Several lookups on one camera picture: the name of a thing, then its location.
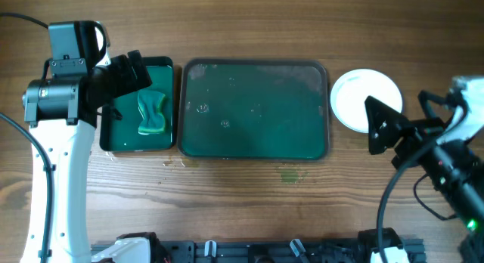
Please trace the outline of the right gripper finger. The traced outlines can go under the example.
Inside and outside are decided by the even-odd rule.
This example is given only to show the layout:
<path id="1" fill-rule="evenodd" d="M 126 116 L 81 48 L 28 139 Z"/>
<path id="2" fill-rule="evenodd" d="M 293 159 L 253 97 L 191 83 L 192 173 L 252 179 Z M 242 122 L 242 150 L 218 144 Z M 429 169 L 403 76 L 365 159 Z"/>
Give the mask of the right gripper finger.
<path id="1" fill-rule="evenodd" d="M 423 114 L 426 119 L 436 118 L 437 115 L 434 113 L 431 103 L 435 103 L 447 110 L 454 110 L 457 106 L 457 102 L 452 93 L 448 93 L 446 96 L 440 96 L 429 91 L 421 91 L 417 96 L 420 106 L 422 108 Z"/>
<path id="2" fill-rule="evenodd" d="M 387 148 L 394 147 L 400 138 L 410 135 L 411 122 L 375 97 L 366 98 L 365 110 L 368 118 L 368 149 L 371 155 L 382 154 Z"/>

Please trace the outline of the green yellow sponge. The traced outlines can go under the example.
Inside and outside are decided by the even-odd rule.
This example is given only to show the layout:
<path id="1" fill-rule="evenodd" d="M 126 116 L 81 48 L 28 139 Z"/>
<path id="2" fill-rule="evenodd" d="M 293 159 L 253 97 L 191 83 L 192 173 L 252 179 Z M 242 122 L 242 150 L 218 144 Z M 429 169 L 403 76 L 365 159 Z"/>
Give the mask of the green yellow sponge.
<path id="1" fill-rule="evenodd" d="M 163 115 L 164 93 L 153 90 L 140 90 L 138 110 L 142 121 L 138 126 L 140 135 L 154 135 L 166 130 L 166 118 Z"/>

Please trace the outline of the white plate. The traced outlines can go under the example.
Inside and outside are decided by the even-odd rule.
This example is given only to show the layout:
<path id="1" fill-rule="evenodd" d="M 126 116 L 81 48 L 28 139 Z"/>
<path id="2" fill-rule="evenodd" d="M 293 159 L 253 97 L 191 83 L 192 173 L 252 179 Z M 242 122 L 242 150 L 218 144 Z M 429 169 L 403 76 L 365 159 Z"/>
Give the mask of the white plate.
<path id="1" fill-rule="evenodd" d="M 385 74 L 370 69 L 351 70 L 338 78 L 330 93 L 330 105 L 345 127 L 368 133 L 365 100 L 369 96 L 397 112 L 403 110 L 402 94 L 396 83 Z"/>

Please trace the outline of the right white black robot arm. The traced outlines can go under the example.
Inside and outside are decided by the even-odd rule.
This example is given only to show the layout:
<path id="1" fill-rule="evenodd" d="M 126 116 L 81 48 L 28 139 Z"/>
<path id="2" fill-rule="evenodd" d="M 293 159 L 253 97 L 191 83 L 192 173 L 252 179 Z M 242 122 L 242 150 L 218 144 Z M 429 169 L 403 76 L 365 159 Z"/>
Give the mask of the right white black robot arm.
<path id="1" fill-rule="evenodd" d="M 372 155 L 394 148 L 396 173 L 377 211 L 377 257 L 389 260 L 383 240 L 383 217 L 389 196 L 405 170 L 421 166 L 454 210 L 469 234 L 459 253 L 465 262 L 483 260 L 483 162 L 468 147 L 475 135 L 473 122 L 483 127 L 482 109 L 464 91 L 445 97 L 422 91 L 418 95 L 424 119 L 411 121 L 375 97 L 367 97 L 368 142 Z"/>

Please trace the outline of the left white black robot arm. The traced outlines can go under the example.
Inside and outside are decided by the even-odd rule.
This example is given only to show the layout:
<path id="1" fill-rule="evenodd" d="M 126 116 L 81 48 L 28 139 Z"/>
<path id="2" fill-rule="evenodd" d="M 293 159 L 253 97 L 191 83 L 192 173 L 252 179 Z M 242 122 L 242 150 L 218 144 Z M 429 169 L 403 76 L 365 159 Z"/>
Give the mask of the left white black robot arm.
<path id="1" fill-rule="evenodd" d="M 33 187 L 23 262 L 89 262 L 86 185 L 98 108 L 146 88 L 139 51 L 100 65 L 94 57 L 50 59 L 52 77 L 32 81 L 24 120 L 33 145 Z"/>

